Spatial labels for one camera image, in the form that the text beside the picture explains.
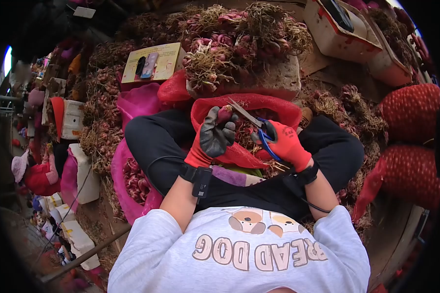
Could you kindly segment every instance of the blue scissors handle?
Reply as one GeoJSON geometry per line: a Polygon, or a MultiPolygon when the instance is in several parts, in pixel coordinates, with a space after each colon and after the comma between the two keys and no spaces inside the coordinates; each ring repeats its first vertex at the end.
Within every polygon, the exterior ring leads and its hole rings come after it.
{"type": "MultiPolygon", "coordinates": [[[[262,119],[262,118],[259,118],[259,117],[257,117],[257,119],[259,120],[259,121],[262,121],[262,122],[265,122],[266,121],[266,119],[262,119]]],[[[274,139],[273,138],[271,138],[270,136],[268,136],[267,135],[267,133],[266,132],[264,132],[262,129],[259,129],[258,130],[258,135],[259,135],[259,139],[261,140],[261,143],[262,143],[262,148],[263,149],[265,149],[268,153],[269,153],[269,155],[274,159],[274,160],[276,160],[276,161],[282,161],[282,159],[280,159],[271,149],[270,149],[270,147],[269,147],[269,145],[267,144],[267,141],[265,140],[266,138],[267,139],[269,139],[269,140],[271,140],[271,141],[273,141],[274,139]]]]}

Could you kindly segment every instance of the gray glove palm coating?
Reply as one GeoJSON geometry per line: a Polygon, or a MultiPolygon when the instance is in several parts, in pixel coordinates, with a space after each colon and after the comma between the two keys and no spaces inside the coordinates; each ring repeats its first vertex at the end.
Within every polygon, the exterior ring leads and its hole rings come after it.
{"type": "Polygon", "coordinates": [[[220,107],[213,107],[200,127],[199,144],[202,151],[209,157],[218,157],[225,153],[227,146],[235,142],[235,123],[216,125],[220,107]]]}

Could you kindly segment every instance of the cartoon dog graphic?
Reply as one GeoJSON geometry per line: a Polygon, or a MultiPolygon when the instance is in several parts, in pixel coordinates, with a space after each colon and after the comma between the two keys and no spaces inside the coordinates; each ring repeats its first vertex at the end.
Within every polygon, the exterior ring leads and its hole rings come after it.
{"type": "Polygon", "coordinates": [[[241,208],[228,219],[228,223],[234,230],[251,234],[262,234],[265,224],[262,222],[262,209],[241,208]]]}
{"type": "Polygon", "coordinates": [[[272,211],[269,212],[269,214],[271,217],[272,225],[270,225],[268,229],[271,230],[278,237],[282,237],[282,235],[286,232],[299,231],[300,233],[303,233],[303,231],[305,231],[304,226],[301,226],[294,219],[289,218],[286,215],[275,213],[272,211]]]}

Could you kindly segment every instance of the scissors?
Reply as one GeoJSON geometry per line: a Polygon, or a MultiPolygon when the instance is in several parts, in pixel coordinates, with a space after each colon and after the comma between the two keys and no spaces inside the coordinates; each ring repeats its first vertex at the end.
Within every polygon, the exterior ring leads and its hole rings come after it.
{"type": "Polygon", "coordinates": [[[230,105],[235,108],[238,112],[240,112],[244,117],[246,117],[249,121],[252,122],[252,124],[256,125],[258,128],[258,136],[262,143],[262,148],[265,149],[269,155],[276,161],[282,161],[270,148],[267,144],[266,138],[273,141],[275,140],[274,137],[271,137],[267,134],[267,127],[265,126],[266,119],[262,119],[260,117],[254,118],[251,114],[249,114],[243,107],[241,107],[237,102],[235,102],[232,98],[230,98],[230,105]]]}

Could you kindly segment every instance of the black pants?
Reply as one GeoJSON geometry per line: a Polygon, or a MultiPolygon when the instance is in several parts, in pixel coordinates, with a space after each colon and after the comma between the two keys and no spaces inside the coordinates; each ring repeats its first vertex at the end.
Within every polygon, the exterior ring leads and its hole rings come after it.
{"type": "Polygon", "coordinates": [[[54,158],[55,158],[55,169],[59,178],[62,178],[62,172],[64,171],[64,164],[68,157],[68,146],[69,144],[77,144],[76,140],[60,139],[60,143],[53,143],[54,158]]]}
{"type": "MultiPolygon", "coordinates": [[[[179,147],[195,137],[189,117],[178,110],[139,116],[126,126],[127,145],[150,182],[168,193],[179,174],[186,153],[179,147]],[[164,158],[148,165],[161,156],[164,158]]],[[[364,157],[360,141],[324,116],[313,118],[299,134],[304,149],[319,162],[320,169],[335,192],[344,188],[361,167],[364,157]]],[[[211,178],[208,196],[201,199],[196,212],[209,207],[249,206],[285,214],[300,220],[310,210],[282,182],[281,175],[249,187],[239,187],[211,178]]]]}

